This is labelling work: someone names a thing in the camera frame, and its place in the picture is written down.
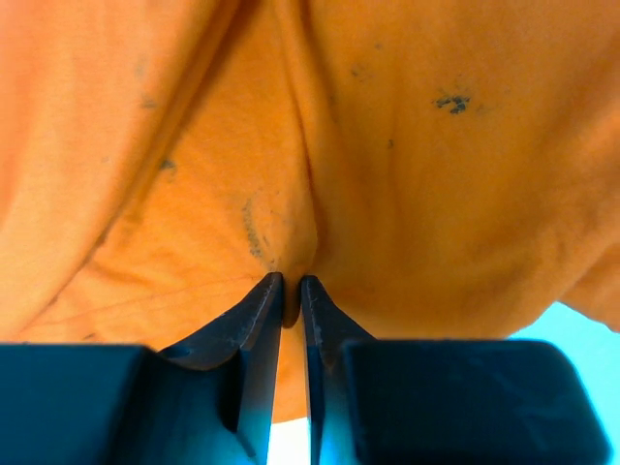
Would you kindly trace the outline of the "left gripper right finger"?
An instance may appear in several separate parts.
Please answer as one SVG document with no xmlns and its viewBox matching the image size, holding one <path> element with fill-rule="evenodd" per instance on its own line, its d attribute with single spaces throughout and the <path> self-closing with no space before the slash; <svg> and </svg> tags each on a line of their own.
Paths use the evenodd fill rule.
<svg viewBox="0 0 620 465">
<path fill-rule="evenodd" d="M 606 464 L 569 359 L 540 340 L 377 339 L 301 282 L 314 464 Z"/>
</svg>

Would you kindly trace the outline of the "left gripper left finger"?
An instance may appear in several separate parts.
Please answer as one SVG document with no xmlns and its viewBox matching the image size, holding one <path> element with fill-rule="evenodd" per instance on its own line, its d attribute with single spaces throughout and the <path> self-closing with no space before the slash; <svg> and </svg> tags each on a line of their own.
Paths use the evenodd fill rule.
<svg viewBox="0 0 620 465">
<path fill-rule="evenodd" d="M 198 331 L 130 344 L 5 344 L 5 464 L 263 464 L 283 311 L 267 274 Z"/>
</svg>

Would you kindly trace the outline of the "orange t-shirt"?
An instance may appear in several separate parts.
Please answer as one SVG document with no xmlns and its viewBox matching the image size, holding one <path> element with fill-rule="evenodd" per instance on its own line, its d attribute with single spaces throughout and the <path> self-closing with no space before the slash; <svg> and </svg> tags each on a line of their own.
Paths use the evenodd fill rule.
<svg viewBox="0 0 620 465">
<path fill-rule="evenodd" d="M 619 327 L 615 1 L 5 1 L 1 337 L 163 348 L 284 275 L 379 337 Z"/>
</svg>

